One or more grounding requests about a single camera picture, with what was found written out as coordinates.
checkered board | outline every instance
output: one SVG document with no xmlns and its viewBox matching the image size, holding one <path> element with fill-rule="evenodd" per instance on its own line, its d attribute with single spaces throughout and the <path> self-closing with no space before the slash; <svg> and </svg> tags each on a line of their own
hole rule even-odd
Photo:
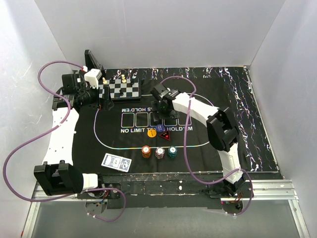
<svg viewBox="0 0 317 238">
<path fill-rule="evenodd" d="M 126 83 L 122 83 L 122 79 L 115 79 L 114 83 L 111 83 L 108 79 L 106 84 L 109 86 L 110 89 L 110 96 L 114 102 L 123 101 L 140 101 L 141 100 L 141 88 L 140 88 L 140 81 L 136 78 L 134 79 L 134 84 L 131 85 L 130 79 L 127 79 Z M 99 97 L 104 97 L 104 84 L 101 81 L 99 83 Z"/>
</svg>

orange poker chip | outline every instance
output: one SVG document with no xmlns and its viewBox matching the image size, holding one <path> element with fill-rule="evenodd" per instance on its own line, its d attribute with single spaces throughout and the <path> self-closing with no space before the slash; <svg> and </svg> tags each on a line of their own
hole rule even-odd
<svg viewBox="0 0 317 238">
<path fill-rule="evenodd" d="M 149 137 L 153 138 L 153 137 L 155 137 L 156 135 L 157 135 L 157 131 L 156 131 L 156 130 L 150 129 L 150 130 L 148 131 L 148 136 L 149 136 Z"/>
<path fill-rule="evenodd" d="M 151 156 L 151 149 L 149 146 L 145 145 L 142 147 L 142 156 L 144 158 L 149 158 Z"/>
</svg>

poker chip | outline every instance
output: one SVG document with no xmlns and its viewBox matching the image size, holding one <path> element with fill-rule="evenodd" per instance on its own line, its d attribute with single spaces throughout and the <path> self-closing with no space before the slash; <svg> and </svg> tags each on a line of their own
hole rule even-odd
<svg viewBox="0 0 317 238">
<path fill-rule="evenodd" d="M 151 156 L 151 149 L 149 146 L 145 145 L 142 147 L 143 158 L 149 158 Z"/>
<path fill-rule="evenodd" d="M 156 130 L 150 129 L 150 130 L 148 131 L 148 136 L 149 136 L 149 137 L 153 138 L 153 137 L 155 137 L 156 135 L 157 135 L 157 131 L 156 131 Z"/>
<path fill-rule="evenodd" d="M 165 131 L 165 128 L 162 124 L 158 124 L 158 125 L 156 125 L 155 130 L 157 132 L 163 132 L 163 131 Z"/>
<path fill-rule="evenodd" d="M 169 157 L 175 158 L 177 154 L 177 148 L 175 146 L 170 146 L 167 153 Z"/>
<path fill-rule="evenodd" d="M 159 147 L 155 150 L 155 156 L 158 158 L 158 159 L 162 159 L 164 157 L 164 154 L 165 154 L 165 151 L 163 148 Z"/>
</svg>

white wall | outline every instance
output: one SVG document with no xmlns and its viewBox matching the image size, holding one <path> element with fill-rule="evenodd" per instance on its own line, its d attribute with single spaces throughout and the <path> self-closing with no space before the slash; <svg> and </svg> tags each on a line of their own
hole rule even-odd
<svg viewBox="0 0 317 238">
<path fill-rule="evenodd" d="M 0 166 L 16 146 L 52 126 L 52 98 L 37 82 L 37 71 L 52 60 L 64 60 L 49 27 L 33 0 L 0 0 Z M 68 66 L 43 73 L 51 89 L 61 86 Z M 12 157 L 8 178 L 22 195 L 31 197 L 33 169 L 41 164 L 49 136 L 24 147 Z M 1 237 L 20 237 L 29 202 L 15 197 L 0 179 Z"/>
<path fill-rule="evenodd" d="M 65 57 L 106 68 L 250 65 L 285 0 L 35 0 Z"/>
<path fill-rule="evenodd" d="M 316 43 L 317 2 L 286 0 L 251 65 L 272 147 L 295 185 L 311 237 L 317 237 Z"/>
</svg>

table surface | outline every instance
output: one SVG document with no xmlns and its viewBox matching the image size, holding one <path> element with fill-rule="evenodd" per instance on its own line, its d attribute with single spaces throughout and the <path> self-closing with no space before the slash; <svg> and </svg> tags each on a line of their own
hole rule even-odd
<svg viewBox="0 0 317 238">
<path fill-rule="evenodd" d="M 117 69 L 108 69 L 107 79 L 117 75 Z M 150 94 L 153 86 L 169 76 L 184 76 L 191 79 L 196 87 L 196 99 L 216 107 L 230 107 L 234 112 L 241 131 L 240 141 L 246 154 L 246 163 L 242 167 L 254 172 L 277 171 L 276 163 L 268 143 L 263 123 L 257 109 L 252 88 L 242 67 L 196 67 L 196 68 L 143 68 L 132 69 L 142 84 L 142 101 L 139 103 L 115 104 L 110 111 L 98 113 L 96 134 L 94 119 L 96 110 L 84 107 L 76 125 L 73 141 L 73 163 L 83 173 L 118 174 L 122 173 L 101 166 L 105 153 L 132 159 L 129 173 L 166 173 L 187 172 L 183 153 L 185 115 L 179 120 L 166 120 L 163 123 L 170 130 L 171 141 L 158 135 L 147 136 L 153 128 Z M 166 87 L 192 92 L 192 86 L 182 79 L 171 79 L 164 83 Z M 187 135 L 189 162 L 193 171 L 219 171 L 222 169 L 217 151 L 208 143 L 205 126 L 191 119 Z M 141 147 L 179 146 L 177 157 L 170 159 L 165 155 L 156 159 L 152 149 L 148 159 L 142 157 Z"/>
</svg>

